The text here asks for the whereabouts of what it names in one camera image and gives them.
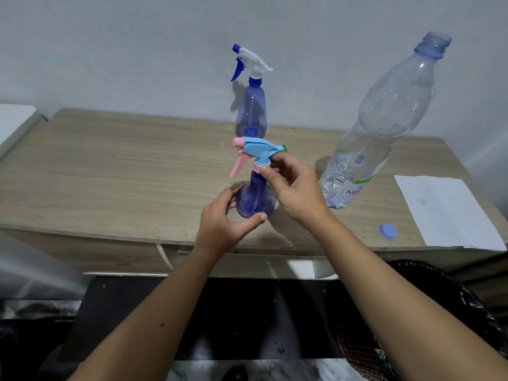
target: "empty water bottle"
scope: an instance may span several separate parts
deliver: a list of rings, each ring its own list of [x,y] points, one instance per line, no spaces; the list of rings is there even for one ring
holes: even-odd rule
[[[386,72],[369,89],[358,120],[343,136],[319,183],[329,207],[343,208],[384,165],[397,139],[429,108],[434,65],[452,38],[429,32],[413,56]]]

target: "person's right hand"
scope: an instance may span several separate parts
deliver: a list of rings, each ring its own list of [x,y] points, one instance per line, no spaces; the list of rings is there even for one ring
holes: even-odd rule
[[[261,168],[261,175],[290,217],[308,226],[309,222],[331,215],[314,168],[287,152],[276,153],[271,162],[271,166]]]

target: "person's left hand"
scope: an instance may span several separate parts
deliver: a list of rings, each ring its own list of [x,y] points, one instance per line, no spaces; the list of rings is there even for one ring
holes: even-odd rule
[[[201,222],[194,248],[214,254],[217,259],[229,252],[244,236],[264,223],[267,215],[263,212],[254,214],[249,219],[235,223],[228,219],[226,213],[236,207],[235,194],[244,182],[226,188],[215,200],[207,204],[201,213]]]

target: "forearm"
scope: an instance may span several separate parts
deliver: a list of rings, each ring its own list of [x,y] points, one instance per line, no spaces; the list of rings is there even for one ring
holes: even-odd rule
[[[508,379],[504,358],[335,217],[309,230],[403,380]]]
[[[164,380],[216,258],[193,250],[93,351],[72,376]]]

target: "trash can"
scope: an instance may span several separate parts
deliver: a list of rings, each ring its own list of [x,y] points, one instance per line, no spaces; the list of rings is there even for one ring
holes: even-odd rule
[[[505,331],[479,298],[461,282],[425,262],[399,260],[388,264],[508,359]],[[340,350],[359,374],[371,381],[400,379],[351,297],[346,297],[337,319]]]

